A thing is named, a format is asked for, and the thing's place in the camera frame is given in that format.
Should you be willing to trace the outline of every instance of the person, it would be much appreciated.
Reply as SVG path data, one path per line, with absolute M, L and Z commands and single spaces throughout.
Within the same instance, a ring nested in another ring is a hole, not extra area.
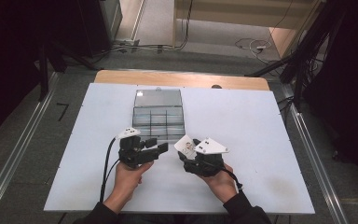
M 153 162 L 145 163 L 133 170 L 126 164 L 119 162 L 116 167 L 115 185 L 112 193 L 103 203 L 97 203 L 86 216 L 78 219 L 74 224 L 117 224 L 121 209 L 132 198 L 133 192 L 142 184 L 142 174 Z M 226 169 L 233 169 L 225 164 Z M 229 214 L 230 223 L 270 223 L 262 208 L 251 206 L 243 192 L 237 193 L 233 179 L 226 172 L 219 172 L 215 176 L 200 178 L 209 186 L 212 193 L 223 203 Z

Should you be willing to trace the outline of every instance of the finger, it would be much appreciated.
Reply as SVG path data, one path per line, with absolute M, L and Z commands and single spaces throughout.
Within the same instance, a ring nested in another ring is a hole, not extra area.
M 136 169 L 136 172 L 143 174 L 144 172 L 146 172 L 148 169 L 150 169 L 150 167 L 153 165 L 153 161 L 142 164 L 140 167 L 138 167 L 138 169 Z
M 134 170 L 134 168 L 131 168 L 130 166 L 128 166 L 126 163 L 124 163 L 122 161 L 117 164 L 116 170 L 117 169 L 123 169 L 123 170 L 128 170 L 128 171 Z

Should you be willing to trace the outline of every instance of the wooden panel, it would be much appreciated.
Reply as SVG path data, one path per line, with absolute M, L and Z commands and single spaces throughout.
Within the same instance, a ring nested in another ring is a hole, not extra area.
M 190 0 L 176 0 L 176 19 L 186 19 Z M 216 21 L 235 24 L 275 27 L 284 16 L 285 20 L 278 27 L 292 29 L 312 7 L 313 0 L 268 1 L 268 0 L 203 0 L 193 2 L 191 20 Z
M 223 89 L 231 90 L 269 91 L 269 84 L 262 77 L 227 77 L 196 73 L 103 70 L 98 72 L 94 82 L 201 88 L 219 85 Z
M 296 25 L 291 29 L 270 28 L 272 39 L 282 58 L 289 55 L 292 49 L 296 49 L 296 41 L 303 31 L 309 29 L 315 21 L 316 15 L 318 15 L 322 7 L 321 3 L 320 0 L 313 0 L 304 16 L 299 18 Z

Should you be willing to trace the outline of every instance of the black sleeve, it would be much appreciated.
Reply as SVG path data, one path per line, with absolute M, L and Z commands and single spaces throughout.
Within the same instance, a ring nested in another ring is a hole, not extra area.
M 252 207 L 243 192 L 232 197 L 223 206 L 227 209 L 232 224 L 271 223 L 264 210 L 258 206 Z
M 86 216 L 78 219 L 74 224 L 117 224 L 118 216 L 103 203 L 97 203 L 94 209 Z

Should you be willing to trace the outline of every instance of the metal bar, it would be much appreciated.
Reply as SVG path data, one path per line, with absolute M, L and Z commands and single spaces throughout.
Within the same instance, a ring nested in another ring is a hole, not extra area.
M 290 88 L 290 85 L 282 86 L 283 93 L 286 97 L 293 96 L 293 92 Z M 349 223 L 345 212 L 341 206 L 339 198 L 334 190 L 333 184 L 330 181 L 330 178 L 324 168 L 318 151 L 313 144 L 310 133 L 305 124 L 305 120 L 301 113 L 298 113 L 295 106 L 291 106 L 291 113 L 293 119 L 295 120 L 298 132 L 300 133 L 301 140 L 304 143 L 304 147 L 307 151 L 308 157 L 310 159 L 310 164 L 312 165 L 313 171 L 315 172 L 316 178 L 318 179 L 319 186 L 321 187 L 322 193 L 324 194 L 324 199 L 326 200 L 327 206 L 330 210 L 330 214 L 336 224 L 347 224 Z
M 48 95 L 45 97 L 45 99 L 42 102 L 39 102 L 37 104 L 33 115 L 31 116 L 27 125 L 25 126 L 25 129 L 23 130 L 19 138 L 19 141 L 17 142 L 16 146 L 14 146 L 13 151 L 8 157 L 7 162 L 5 163 L 0 173 L 0 201 L 8 187 L 8 184 L 10 183 L 12 176 L 16 172 L 16 169 L 34 135 L 34 132 L 39 124 L 39 121 L 42 119 L 46 111 L 46 108 L 48 107 L 51 97 L 55 92 L 58 80 L 59 80 L 59 76 L 57 73 L 54 72 L 49 81 L 49 86 L 51 87 L 51 89 L 48 92 Z
M 146 1 L 142 0 L 141 6 L 139 7 L 138 15 L 136 16 L 135 24 L 131 33 L 131 40 L 134 40 L 138 33 L 139 23 L 141 22 L 142 15 L 144 14 Z

